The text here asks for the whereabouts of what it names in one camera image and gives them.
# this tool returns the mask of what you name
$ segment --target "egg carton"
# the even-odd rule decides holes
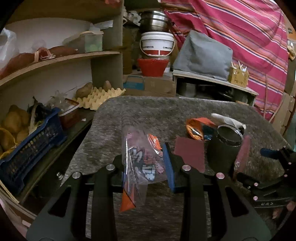
[[[82,99],[74,98],[74,100],[79,102],[80,108],[83,107],[85,109],[97,110],[100,105],[103,104],[107,99],[120,96],[124,92],[125,89],[121,90],[120,88],[117,88],[116,90],[111,88],[111,90],[108,90],[106,92],[101,87],[99,89],[94,87],[92,88],[91,93],[88,95],[88,97],[84,97]]]

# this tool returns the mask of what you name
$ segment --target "gray felt surface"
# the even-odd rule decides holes
[[[279,162],[262,157],[259,151],[262,147],[279,149],[287,143],[250,106],[201,99],[121,96],[107,100],[97,110],[92,127],[76,151],[63,181],[75,171],[94,173],[121,154],[122,106],[131,120],[143,123],[160,142],[169,142],[172,150],[177,136],[187,136],[185,121],[188,118],[210,119],[211,113],[217,113],[237,119],[246,124],[245,134],[252,137],[245,173],[260,181],[270,180],[283,173]],[[207,162],[205,173],[213,174]],[[121,194],[114,194],[118,240],[179,240],[183,195],[173,195],[166,181],[148,186],[144,206],[119,213],[120,204]],[[275,232],[271,213],[272,210],[261,211],[260,215]],[[90,236],[90,215],[86,234]]]

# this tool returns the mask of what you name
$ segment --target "red sandpaper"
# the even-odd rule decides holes
[[[177,137],[174,153],[181,156],[185,164],[194,167],[199,172],[205,171],[205,150],[202,140]]]
[[[234,162],[233,180],[236,180],[237,174],[239,172],[243,172],[244,168],[246,167],[248,158],[249,158],[250,147],[251,147],[251,137],[245,136],[242,141],[242,145],[239,150],[239,153],[237,154],[237,158]]]

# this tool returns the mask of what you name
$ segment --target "curved wooden shelf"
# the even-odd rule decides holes
[[[97,23],[101,18],[119,15],[120,6],[120,3],[106,4],[105,0],[25,0],[7,24],[32,18],[71,18]]]
[[[90,58],[98,58],[102,56],[108,56],[108,55],[114,55],[114,54],[120,54],[118,51],[99,51],[99,52],[89,52],[89,53],[78,53],[68,56],[63,56],[59,58],[53,58],[49,60],[45,60],[42,62],[38,62],[32,65],[29,65],[28,67],[25,67],[23,69],[20,69],[11,75],[3,78],[0,80],[0,88],[2,88],[5,85],[8,85],[9,83],[12,83],[18,79],[21,79],[23,77],[29,76],[37,71],[44,70],[45,68],[54,66],[58,63],[69,63],[72,61],[77,60],[83,60],[83,59],[90,59]]]

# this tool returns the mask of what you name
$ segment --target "striped fabric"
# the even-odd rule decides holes
[[[266,119],[282,99],[288,69],[287,34],[281,9],[270,0],[162,0],[190,7],[193,12],[165,11],[175,23],[181,48],[194,29],[233,49],[233,60],[248,67],[249,85],[259,93],[255,105],[263,114],[266,77]]]

